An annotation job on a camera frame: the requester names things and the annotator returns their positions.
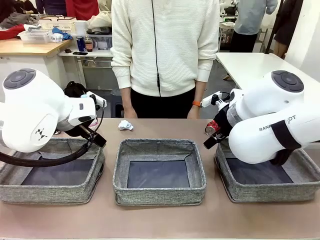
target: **orange wristband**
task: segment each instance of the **orange wristband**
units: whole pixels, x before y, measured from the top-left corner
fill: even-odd
[[[201,103],[200,101],[193,101],[193,102],[192,102],[192,105],[195,105],[195,106],[197,106],[197,107],[199,107],[199,108],[202,107],[202,103]]]

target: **gray joint cap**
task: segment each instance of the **gray joint cap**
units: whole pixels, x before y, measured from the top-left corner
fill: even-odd
[[[300,93],[305,89],[301,79],[288,71],[278,70],[271,73],[272,80],[283,90],[291,93]]]
[[[30,83],[36,77],[36,70],[23,68],[19,71],[14,71],[3,82],[6,89],[19,89]]]

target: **blue can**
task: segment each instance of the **blue can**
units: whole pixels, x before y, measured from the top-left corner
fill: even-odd
[[[76,43],[78,44],[79,52],[84,52],[86,50],[85,39],[83,36],[77,36]]]

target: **black pole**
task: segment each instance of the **black pole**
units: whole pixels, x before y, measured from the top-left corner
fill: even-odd
[[[272,28],[272,32],[271,32],[271,36],[269,38],[269,42],[268,42],[268,45],[265,49],[265,54],[269,54],[269,51],[270,51],[270,47],[271,47],[271,43],[274,39],[274,36],[275,36],[275,33],[276,33],[276,28],[275,26],[277,26],[279,24],[279,20],[280,20],[280,11],[281,11],[281,8],[282,8],[282,5],[284,4],[284,0],[281,0],[280,1],[280,5],[279,5],[279,9],[278,9],[278,12],[276,13],[276,17],[275,17],[275,21],[274,21],[274,25],[273,25],[273,28]]]

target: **red garment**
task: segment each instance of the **red garment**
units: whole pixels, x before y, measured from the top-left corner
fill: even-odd
[[[14,39],[19,33],[25,31],[23,24],[13,26],[6,31],[0,31],[0,40]]]
[[[89,20],[99,14],[97,0],[65,0],[66,14],[77,20]]]

